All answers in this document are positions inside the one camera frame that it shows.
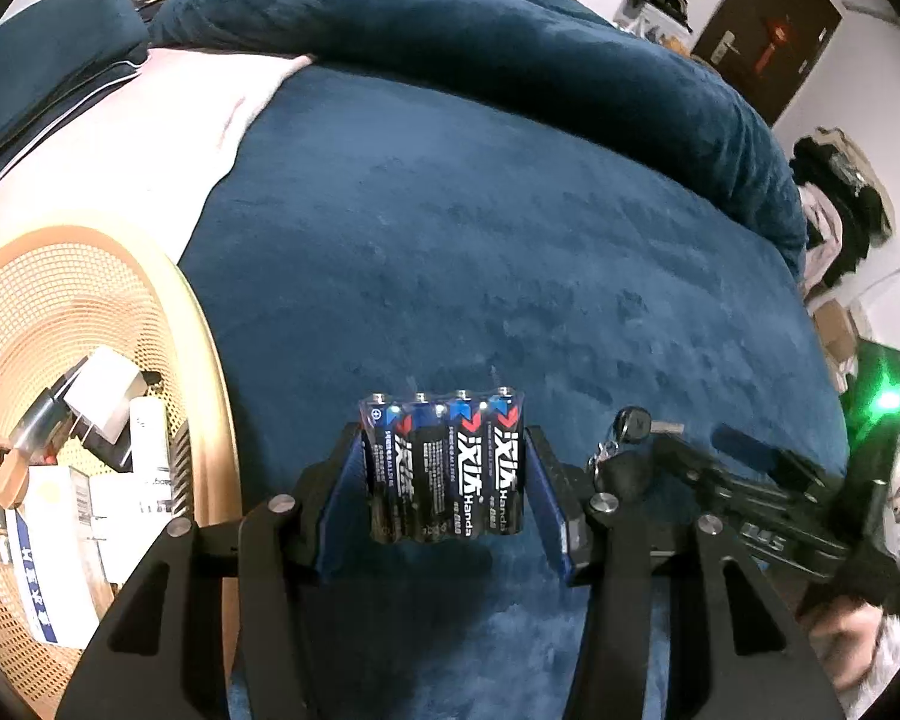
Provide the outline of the person's right hand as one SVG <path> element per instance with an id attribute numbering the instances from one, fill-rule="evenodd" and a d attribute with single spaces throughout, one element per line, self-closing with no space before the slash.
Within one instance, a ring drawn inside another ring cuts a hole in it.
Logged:
<path id="1" fill-rule="evenodd" d="M 900 670 L 900 619 L 852 596 L 798 617 L 847 718 L 862 718 Z"/>

